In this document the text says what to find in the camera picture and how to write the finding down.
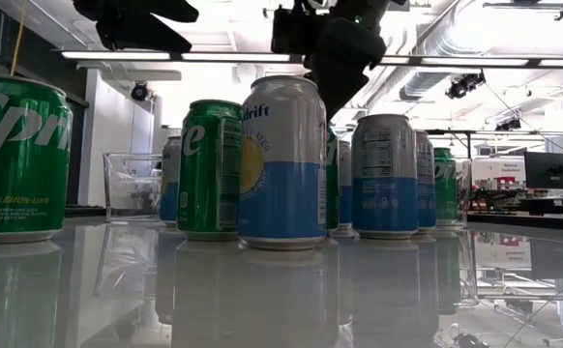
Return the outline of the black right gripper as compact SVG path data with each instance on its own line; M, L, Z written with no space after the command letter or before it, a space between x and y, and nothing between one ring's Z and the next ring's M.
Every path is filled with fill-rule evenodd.
M326 16L317 26L311 49L304 54L304 65L311 67L319 54L351 67L373 68L380 63L386 49L378 23L361 16L350 19ZM311 71L310 80L317 86L328 121L369 82L369 78L360 72Z

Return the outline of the green Sprite can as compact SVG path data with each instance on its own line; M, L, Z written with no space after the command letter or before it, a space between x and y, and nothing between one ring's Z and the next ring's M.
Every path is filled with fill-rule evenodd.
M241 105L199 100L183 120L176 227L195 241L238 238Z
M0 244L48 240L62 229L72 130L64 91L0 75Z
M326 231L333 233L340 222L339 140L331 127L327 129L326 148Z
M435 213L437 225L451 225L458 215L456 161L449 148L434 152Z

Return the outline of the black ceiling track fixture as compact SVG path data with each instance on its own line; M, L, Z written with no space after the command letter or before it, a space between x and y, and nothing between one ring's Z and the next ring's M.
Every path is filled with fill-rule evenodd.
M492 0L482 4L484 9L533 14L551 14L554 21L563 18L563 2L548 0Z

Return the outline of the silver ventilation duct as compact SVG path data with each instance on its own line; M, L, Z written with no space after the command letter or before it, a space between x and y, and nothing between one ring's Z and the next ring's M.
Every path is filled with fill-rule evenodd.
M415 72L400 88L399 96L403 101L418 101L432 87L449 77L447 72Z

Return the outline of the black metal table frame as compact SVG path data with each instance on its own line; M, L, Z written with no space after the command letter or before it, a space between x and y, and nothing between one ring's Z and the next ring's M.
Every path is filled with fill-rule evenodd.
M72 206L66 208L67 218L104 217L105 208ZM500 214L470 214L468 222L515 225L563 230L563 217L516 216Z

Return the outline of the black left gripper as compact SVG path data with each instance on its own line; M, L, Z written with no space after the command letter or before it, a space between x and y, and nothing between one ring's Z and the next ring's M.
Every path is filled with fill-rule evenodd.
M199 11L187 0L136 0L137 6L153 18L158 16L177 22L192 23ZM137 17L139 9L134 0L73 0L74 8L93 20ZM109 50L145 49L166 52L189 52L192 44L164 24L144 27L129 24L126 27L97 22L96 29L103 46Z

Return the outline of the long ceiling light bar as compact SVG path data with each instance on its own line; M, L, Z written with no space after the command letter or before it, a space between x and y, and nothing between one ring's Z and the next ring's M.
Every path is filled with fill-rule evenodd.
M76 61L146 61L146 62L195 62L195 63L264 63L301 64L297 55L240 52L167 53L158 51L92 51L64 50L61 55ZM563 69L563 57L499 57L499 56L419 56L385 55L380 66L407 66L431 68L489 68L489 69Z

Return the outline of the white blue Spindrift can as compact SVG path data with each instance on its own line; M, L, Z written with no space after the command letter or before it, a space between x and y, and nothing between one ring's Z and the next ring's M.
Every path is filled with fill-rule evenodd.
M349 229L352 220L352 163L348 141L340 142L340 229Z
M428 134L416 130L418 233L426 234L436 225L433 147Z
M177 219L181 146L181 137L171 136L167 139L162 152L160 220L169 225L175 225Z
M243 104L239 237L250 247L309 249L326 236L324 103L300 76L257 79Z
M418 231L416 134L408 118L373 114L352 135L352 227L360 236L406 239Z

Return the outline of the black computer monitor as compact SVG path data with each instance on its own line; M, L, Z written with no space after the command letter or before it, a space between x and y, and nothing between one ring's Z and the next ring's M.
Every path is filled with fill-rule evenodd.
M563 189L563 154L525 152L524 171L529 189Z

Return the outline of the white wall sign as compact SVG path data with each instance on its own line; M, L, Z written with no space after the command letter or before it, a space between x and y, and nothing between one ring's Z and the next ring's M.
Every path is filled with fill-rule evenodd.
M475 159L471 166L474 188L525 189L526 175L523 158Z

